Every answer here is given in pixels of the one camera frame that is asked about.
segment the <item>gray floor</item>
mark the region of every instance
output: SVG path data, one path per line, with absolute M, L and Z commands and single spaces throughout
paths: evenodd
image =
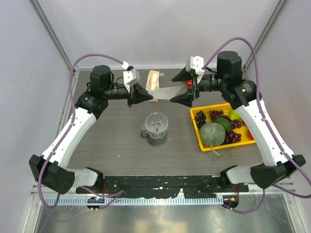
M 241 196 L 238 209 L 250 210 L 261 195 Z M 76 214 L 85 207 L 59 206 L 41 209 L 35 233 L 294 233 L 282 195 L 267 195 L 254 213 L 241 215 L 221 206 L 109 207 L 99 212 Z
M 140 70 L 140 83 L 146 85 L 148 70 Z M 163 69 L 160 87 L 175 86 L 171 78 L 179 72 Z M 120 71 L 114 71 L 120 77 Z M 75 97 L 86 90 L 89 72 L 81 72 Z M 193 106 L 223 103 L 220 93 L 203 93 Z M 146 117 L 163 113 L 168 121 L 168 141 L 153 147 L 140 137 Z M 126 100 L 111 100 L 99 120 L 86 133 L 70 163 L 70 168 L 87 166 L 104 175 L 216 175 L 232 165 L 249 165 L 261 161 L 256 145 L 221 151 L 227 157 L 219 158 L 212 152 L 201 152 L 190 120 L 190 108 L 168 100 L 143 102 L 127 107 Z

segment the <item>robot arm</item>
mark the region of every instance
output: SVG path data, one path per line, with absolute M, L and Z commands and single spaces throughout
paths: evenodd
M 230 103 L 232 109 L 237 110 L 246 123 L 262 155 L 263 163 L 258 166 L 233 166 L 221 172 L 225 185 L 255 183 L 265 189 L 290 176 L 296 168 L 283 155 L 283 152 L 291 155 L 299 166 L 303 166 L 306 162 L 304 157 L 295 155 L 285 144 L 261 99 L 260 102 L 266 115 L 266 119 L 262 119 L 256 101 L 256 85 L 250 80 L 242 79 L 241 57 L 233 51 L 220 52 L 217 57 L 217 71 L 207 75 L 202 74 L 199 68 L 203 67 L 201 65 L 203 63 L 200 57 L 190 58 L 186 67 L 172 81 L 192 80 L 192 88 L 170 101 L 191 107 L 192 101 L 200 96 L 200 92 L 220 91 L 224 100 Z M 270 123 L 284 151 L 280 151 L 265 120 Z
M 88 82 L 88 89 L 75 104 L 76 118 L 71 130 L 58 146 L 51 157 L 44 172 L 42 184 L 60 194 L 65 194 L 72 187 L 89 186 L 93 191 L 98 191 L 104 184 L 103 174 L 92 168 L 68 169 L 68 163 L 73 151 L 81 141 L 88 129 L 98 120 L 107 108 L 109 100 L 126 99 L 129 107 L 132 104 L 152 100 L 153 97 L 142 88 L 139 73 L 129 67 L 123 72 L 124 84 L 113 82 L 114 77 L 107 66 L 93 68 Z M 35 180 L 38 181 L 43 163 L 46 161 L 54 145 L 63 137 L 71 125 L 71 118 L 57 136 L 54 142 L 39 157 L 33 155 L 29 164 Z

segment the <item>white backdrop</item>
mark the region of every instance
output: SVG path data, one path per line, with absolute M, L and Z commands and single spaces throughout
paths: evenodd
M 242 36 L 254 45 L 277 0 L 39 0 L 73 58 L 106 53 L 137 67 L 183 67 L 189 56 L 208 59 L 225 41 Z M 227 49 L 246 61 L 241 42 Z M 81 68 L 117 67 L 88 58 Z
M 55 137 L 69 70 L 28 1 L 2 1 L 0 17 L 0 226 L 20 233 L 35 181 L 28 161 Z
M 311 176 L 311 1 L 291 0 L 258 52 L 261 93 L 278 131 L 295 154 L 303 154 L 303 166 Z M 254 66 L 251 68 L 255 80 Z M 308 195 L 310 185 L 296 172 L 297 193 Z M 304 223 L 311 232 L 311 199 L 299 199 Z

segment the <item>yellow basket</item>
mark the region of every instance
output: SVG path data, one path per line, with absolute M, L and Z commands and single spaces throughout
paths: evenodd
M 216 111 L 223 110 L 224 114 L 229 116 L 231 111 L 232 111 L 232 108 L 231 108 L 229 103 L 222 103 L 222 104 L 217 104 L 217 105 L 210 105 L 210 106 L 204 106 L 204 107 L 198 107 L 198 108 L 191 108 L 190 109 L 191 120 L 193 122 L 193 126 L 194 126 L 195 133 L 196 133 L 196 136 L 197 136 L 198 141 L 199 141 L 199 146 L 200 146 L 201 151 L 211 151 L 212 149 L 210 148 L 209 145 L 205 145 L 204 143 L 202 143 L 201 138 L 200 138 L 200 131 L 199 131 L 198 127 L 196 126 L 194 117 L 196 116 L 197 112 L 203 111 L 206 115 L 206 122 L 207 123 L 212 122 L 211 118 L 209 117 L 209 113 L 208 113 L 211 110 L 216 110 Z M 234 129 L 234 132 L 242 134 L 240 142 L 228 144 L 228 145 L 223 145 L 223 146 L 217 146 L 217 147 L 213 147 L 213 148 L 215 150 L 218 150 L 218 149 L 238 147 L 238 146 L 244 146 L 244 145 L 256 143 L 255 140 L 251 139 L 248 136 L 248 128 L 246 125 L 242 126 L 239 129 L 238 128 Z

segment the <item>gray wooden table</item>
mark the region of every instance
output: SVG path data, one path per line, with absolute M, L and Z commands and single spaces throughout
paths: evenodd
M 149 70 L 140 70 L 140 84 L 146 85 Z M 175 86 L 171 78 L 177 69 L 163 69 L 160 87 Z M 121 71 L 114 71 L 115 77 Z M 75 99 L 86 90 L 90 72 L 80 73 Z M 224 103 L 218 92 L 202 93 L 193 107 Z M 146 117 L 163 113 L 168 121 L 168 140 L 159 147 L 140 137 Z M 87 166 L 104 175 L 217 175 L 232 165 L 261 162 L 256 144 L 221 150 L 227 157 L 201 152 L 190 120 L 190 108 L 168 100 L 143 102 L 127 107 L 126 100 L 110 100 L 108 108 L 91 127 L 75 150 L 70 168 Z

